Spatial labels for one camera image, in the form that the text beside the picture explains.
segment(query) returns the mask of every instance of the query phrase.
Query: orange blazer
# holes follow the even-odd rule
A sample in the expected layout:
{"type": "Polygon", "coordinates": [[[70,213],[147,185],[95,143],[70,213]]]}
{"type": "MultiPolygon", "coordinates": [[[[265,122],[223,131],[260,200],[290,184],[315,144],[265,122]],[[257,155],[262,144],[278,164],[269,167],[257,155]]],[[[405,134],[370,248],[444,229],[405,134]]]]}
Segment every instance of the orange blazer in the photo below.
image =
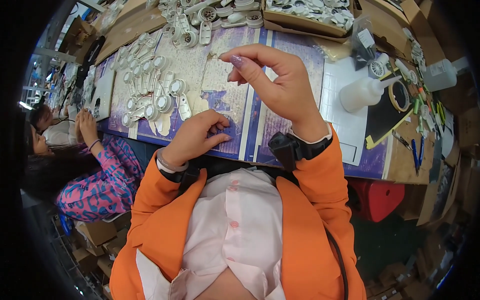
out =
{"type": "MultiPolygon", "coordinates": [[[[333,141],[312,160],[297,162],[300,188],[278,177],[283,203],[283,256],[281,282],[287,300],[343,300],[344,285],[338,257],[328,241],[327,228],[343,257],[348,299],[365,300],[365,287],[355,267],[353,226],[342,153],[332,128],[333,141]]],[[[206,182],[202,169],[196,183],[175,199],[179,183],[167,180],[152,157],[132,205],[132,226],[127,244],[113,264],[110,289],[115,300],[144,300],[135,257],[138,248],[172,281],[179,273],[193,206],[206,182]]]]}

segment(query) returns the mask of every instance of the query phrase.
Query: shirt cuff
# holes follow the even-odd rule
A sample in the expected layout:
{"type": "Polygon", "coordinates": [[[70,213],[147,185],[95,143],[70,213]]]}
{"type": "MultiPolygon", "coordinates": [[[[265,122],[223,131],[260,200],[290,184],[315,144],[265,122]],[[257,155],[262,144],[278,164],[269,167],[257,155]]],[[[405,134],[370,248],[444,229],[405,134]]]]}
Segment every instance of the shirt cuff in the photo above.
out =
{"type": "Polygon", "coordinates": [[[158,160],[158,158],[156,159],[156,167],[158,168],[158,170],[164,170],[165,172],[170,173],[170,174],[175,173],[175,171],[172,171],[172,170],[170,170],[169,168],[167,168],[167,167],[165,167],[164,165],[162,165],[162,164],[160,163],[160,161],[158,160]]]}
{"type": "Polygon", "coordinates": [[[292,134],[292,135],[293,135],[294,137],[296,137],[297,139],[302,140],[302,141],[303,141],[304,143],[306,143],[306,144],[309,144],[309,145],[311,145],[311,144],[316,144],[316,143],[319,143],[319,142],[323,141],[324,139],[327,139],[327,140],[331,140],[331,139],[332,139],[332,128],[330,127],[330,125],[329,125],[327,122],[325,122],[325,125],[326,125],[327,128],[328,128],[328,134],[327,134],[326,136],[324,136],[323,138],[321,138],[320,140],[318,140],[318,141],[316,141],[316,142],[313,142],[313,143],[307,142],[307,141],[299,138],[299,137],[293,132],[293,130],[292,130],[291,127],[290,127],[290,129],[288,130],[288,133],[292,134]]]}

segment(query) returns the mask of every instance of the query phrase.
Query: white label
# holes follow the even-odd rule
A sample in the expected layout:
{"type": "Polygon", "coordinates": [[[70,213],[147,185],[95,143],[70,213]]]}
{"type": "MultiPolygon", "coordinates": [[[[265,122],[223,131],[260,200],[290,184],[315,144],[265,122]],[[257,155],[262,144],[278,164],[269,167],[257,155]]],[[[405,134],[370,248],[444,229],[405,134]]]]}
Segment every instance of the white label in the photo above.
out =
{"type": "Polygon", "coordinates": [[[373,36],[370,34],[370,31],[368,31],[368,29],[363,29],[357,34],[357,36],[359,37],[360,42],[365,48],[368,48],[375,44],[373,36]]]}
{"type": "Polygon", "coordinates": [[[445,72],[445,66],[443,60],[434,63],[430,67],[430,72],[432,73],[432,76],[437,76],[445,72]]]}

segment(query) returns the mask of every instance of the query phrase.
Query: fingernail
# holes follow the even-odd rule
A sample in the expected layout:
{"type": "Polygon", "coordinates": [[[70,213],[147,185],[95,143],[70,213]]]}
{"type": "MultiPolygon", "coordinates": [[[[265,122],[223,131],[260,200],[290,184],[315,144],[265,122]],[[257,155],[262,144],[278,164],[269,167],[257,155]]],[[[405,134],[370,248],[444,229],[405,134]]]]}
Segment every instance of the fingernail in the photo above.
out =
{"type": "Polygon", "coordinates": [[[240,56],[238,55],[232,55],[230,56],[230,62],[232,65],[235,66],[235,68],[240,69],[243,65],[243,60],[241,59],[240,56]]]}

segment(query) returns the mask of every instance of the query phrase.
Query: red plastic stool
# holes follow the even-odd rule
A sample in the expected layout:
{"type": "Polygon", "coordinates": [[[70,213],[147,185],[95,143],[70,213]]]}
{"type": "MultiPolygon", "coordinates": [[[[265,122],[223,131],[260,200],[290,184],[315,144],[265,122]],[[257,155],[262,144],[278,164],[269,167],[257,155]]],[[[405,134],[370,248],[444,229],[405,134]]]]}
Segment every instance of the red plastic stool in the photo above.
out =
{"type": "Polygon", "coordinates": [[[348,202],[352,212],[360,217],[380,222],[402,202],[405,185],[381,180],[346,178],[348,181],[348,202]],[[351,195],[355,190],[358,200],[351,195]]]}

